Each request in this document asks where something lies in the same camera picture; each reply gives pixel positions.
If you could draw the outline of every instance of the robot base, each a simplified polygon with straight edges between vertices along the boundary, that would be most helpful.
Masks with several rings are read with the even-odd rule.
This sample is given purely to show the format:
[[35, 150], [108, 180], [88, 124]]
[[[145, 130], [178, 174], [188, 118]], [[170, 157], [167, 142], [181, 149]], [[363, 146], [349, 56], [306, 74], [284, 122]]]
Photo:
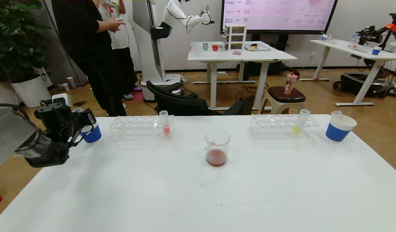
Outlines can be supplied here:
[[[142, 94], [144, 95], [144, 99], [147, 102], [154, 102], [155, 96], [149, 91], [146, 86], [146, 81], [141, 82]], [[152, 84], [158, 86], [159, 88], [164, 88], [169, 85], [181, 82], [181, 75], [178, 74], [170, 74], [164, 77], [164, 82], [152, 82]], [[181, 95], [182, 91], [174, 92], [173, 94]]]

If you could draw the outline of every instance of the controller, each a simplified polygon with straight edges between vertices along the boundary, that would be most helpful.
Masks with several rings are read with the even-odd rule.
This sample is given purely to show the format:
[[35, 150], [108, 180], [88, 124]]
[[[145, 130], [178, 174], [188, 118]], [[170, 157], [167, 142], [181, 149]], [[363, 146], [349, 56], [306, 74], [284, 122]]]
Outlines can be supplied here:
[[104, 0], [104, 4], [110, 8], [118, 8], [118, 4], [115, 0]]

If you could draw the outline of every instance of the stool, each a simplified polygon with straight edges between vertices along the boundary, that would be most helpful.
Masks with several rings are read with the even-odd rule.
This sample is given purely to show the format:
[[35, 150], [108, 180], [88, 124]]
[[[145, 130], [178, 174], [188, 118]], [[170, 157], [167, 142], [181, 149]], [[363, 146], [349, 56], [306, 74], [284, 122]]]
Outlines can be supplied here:
[[305, 109], [305, 96], [296, 88], [293, 88], [290, 95], [284, 94], [284, 86], [270, 87], [261, 101], [258, 114], [267, 112], [264, 110], [267, 100], [271, 101], [271, 113], [281, 114], [290, 107], [296, 107], [298, 110]]

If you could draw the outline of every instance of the table leg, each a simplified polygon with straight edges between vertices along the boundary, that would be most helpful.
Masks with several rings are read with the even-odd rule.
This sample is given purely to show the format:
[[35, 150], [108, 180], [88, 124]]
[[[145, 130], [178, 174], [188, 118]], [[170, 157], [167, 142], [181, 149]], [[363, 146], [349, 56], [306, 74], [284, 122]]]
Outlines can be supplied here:
[[384, 60], [376, 60], [373, 68], [371, 69], [369, 75], [366, 78], [363, 86], [361, 87], [359, 94], [357, 94], [356, 99], [354, 99], [353, 103], [336, 103], [335, 105], [338, 107], [342, 106], [374, 106], [372, 102], [362, 102], [364, 96], [370, 88], [370, 85], [373, 83], [374, 78], [376, 78], [377, 73], [380, 70], [380, 67], [383, 65]]
[[264, 85], [267, 79], [268, 66], [270, 63], [263, 62], [261, 65], [260, 80], [258, 81], [257, 93], [255, 94], [254, 108], [259, 109], [262, 100], [262, 94], [264, 93]]
[[238, 74], [238, 81], [242, 81], [243, 78], [244, 78], [244, 66], [245, 66], [245, 62], [244, 62], [244, 61], [241, 61], [241, 64], [240, 64], [240, 72], [239, 72], [239, 74]]
[[216, 108], [217, 102], [217, 65], [217, 63], [211, 63], [211, 109]]
[[[237, 81], [218, 81], [222, 84], [239, 84], [239, 83], [255, 83], [255, 81], [243, 81], [244, 77], [244, 62], [241, 62], [240, 72]], [[194, 81], [192, 84], [210, 84], [211, 83], [211, 63], [207, 63], [207, 81]]]
[[207, 63], [207, 82], [211, 83], [211, 63]]
[[321, 79], [319, 78], [320, 73], [323, 70], [324, 63], [326, 63], [326, 59], [329, 51], [330, 51], [330, 47], [326, 46], [323, 52], [322, 60], [320, 61], [319, 66], [317, 67], [317, 71], [316, 74], [314, 75], [314, 78], [304, 78], [304, 79], [300, 79], [300, 81], [329, 81], [328, 78], [321, 78]]

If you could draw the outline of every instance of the potted plant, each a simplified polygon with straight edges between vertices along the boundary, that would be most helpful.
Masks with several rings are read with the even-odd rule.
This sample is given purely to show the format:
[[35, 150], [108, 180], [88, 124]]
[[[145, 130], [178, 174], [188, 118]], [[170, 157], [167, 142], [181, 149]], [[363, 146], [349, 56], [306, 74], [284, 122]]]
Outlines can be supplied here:
[[27, 107], [38, 107], [40, 100], [51, 98], [37, 69], [47, 68], [39, 32], [50, 28], [37, 25], [38, 16], [30, 10], [40, 9], [36, 0], [0, 0], [0, 81], [9, 81]]

